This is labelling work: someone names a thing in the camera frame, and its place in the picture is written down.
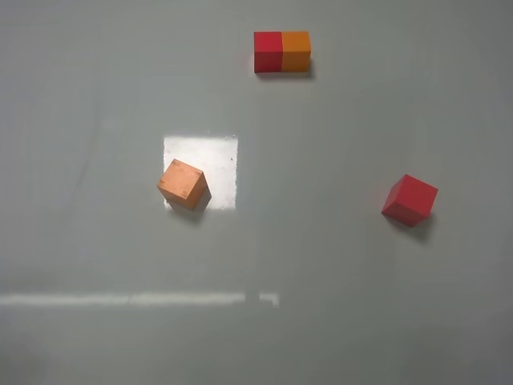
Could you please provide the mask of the orange wooden cube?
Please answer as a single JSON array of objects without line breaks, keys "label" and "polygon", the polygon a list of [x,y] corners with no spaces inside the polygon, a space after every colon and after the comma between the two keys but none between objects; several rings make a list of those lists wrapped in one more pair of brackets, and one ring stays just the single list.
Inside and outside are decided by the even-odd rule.
[{"label": "orange wooden cube", "polygon": [[166,201],[194,210],[208,184],[203,171],[173,159],[156,187]]}]

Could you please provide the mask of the red wooden cube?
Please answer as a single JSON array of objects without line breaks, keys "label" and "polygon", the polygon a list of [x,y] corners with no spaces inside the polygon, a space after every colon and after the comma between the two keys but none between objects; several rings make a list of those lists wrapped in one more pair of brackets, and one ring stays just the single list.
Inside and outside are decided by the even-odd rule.
[{"label": "red wooden cube", "polygon": [[431,184],[405,174],[390,190],[382,214],[415,227],[430,216],[437,193]]}]

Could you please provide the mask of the orange template cube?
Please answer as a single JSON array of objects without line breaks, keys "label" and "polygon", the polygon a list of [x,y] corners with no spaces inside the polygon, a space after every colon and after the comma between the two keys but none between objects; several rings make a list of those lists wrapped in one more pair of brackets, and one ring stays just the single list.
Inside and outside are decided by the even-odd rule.
[{"label": "orange template cube", "polygon": [[282,31],[282,65],[283,72],[309,71],[311,44],[309,32],[305,30]]}]

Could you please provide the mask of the red template cube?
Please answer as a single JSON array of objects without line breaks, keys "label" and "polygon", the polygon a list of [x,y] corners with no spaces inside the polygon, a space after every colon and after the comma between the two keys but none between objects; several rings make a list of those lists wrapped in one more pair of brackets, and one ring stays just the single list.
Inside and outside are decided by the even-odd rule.
[{"label": "red template cube", "polygon": [[253,33],[253,67],[255,73],[281,72],[283,58],[280,31],[255,31]]}]

